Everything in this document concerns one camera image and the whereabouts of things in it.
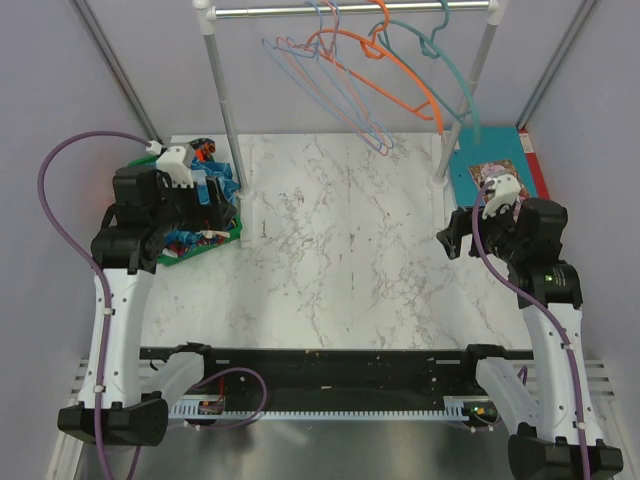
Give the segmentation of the blue leaf print shorts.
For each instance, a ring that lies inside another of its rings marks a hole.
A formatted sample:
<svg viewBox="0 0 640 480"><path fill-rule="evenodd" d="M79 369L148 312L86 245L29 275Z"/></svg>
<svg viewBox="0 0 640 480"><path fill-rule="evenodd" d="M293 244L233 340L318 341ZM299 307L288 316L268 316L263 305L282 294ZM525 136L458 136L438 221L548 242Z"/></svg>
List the blue leaf print shorts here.
<svg viewBox="0 0 640 480"><path fill-rule="evenodd" d="M190 169L195 174L196 190L201 205L210 205L213 198L206 186L206 179L209 177L218 181L224 198L232 205L236 205L236 191L239 189L239 185L233 178L230 164L216 161L200 162L195 157L191 162Z"/></svg>

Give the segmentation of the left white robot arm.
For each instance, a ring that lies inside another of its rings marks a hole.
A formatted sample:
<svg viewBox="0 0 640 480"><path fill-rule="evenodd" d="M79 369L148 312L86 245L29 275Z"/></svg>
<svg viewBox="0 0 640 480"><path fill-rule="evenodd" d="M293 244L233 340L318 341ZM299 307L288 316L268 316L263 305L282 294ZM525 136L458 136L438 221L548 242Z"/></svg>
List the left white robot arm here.
<svg viewBox="0 0 640 480"><path fill-rule="evenodd" d="M213 350L200 343L171 349L147 380L139 373L144 311L166 236L223 230L236 214L217 178L206 176L204 184L206 204L197 183L179 184L153 166L116 171L115 201L91 242L98 272L88 370L77 405L58 414L62 432L87 443L157 446L178 400L192 388L208 393L218 385Z"/></svg>

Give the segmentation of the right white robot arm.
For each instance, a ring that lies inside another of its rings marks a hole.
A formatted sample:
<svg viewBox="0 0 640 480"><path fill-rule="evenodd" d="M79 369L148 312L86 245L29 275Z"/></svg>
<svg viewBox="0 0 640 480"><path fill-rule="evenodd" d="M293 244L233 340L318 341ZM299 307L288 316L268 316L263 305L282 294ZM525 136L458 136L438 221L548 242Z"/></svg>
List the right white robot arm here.
<svg viewBox="0 0 640 480"><path fill-rule="evenodd" d="M619 448L607 445L588 389L581 345L583 297L575 268L561 260L567 210L554 201L526 199L494 215L483 207L456 209L437 233L447 256L503 261L501 283L518 297L531 341L537 393L531 395L504 348L470 345L458 368L467 392L485 390L509 431L508 460L516 479L611 479L624 468Z"/></svg>

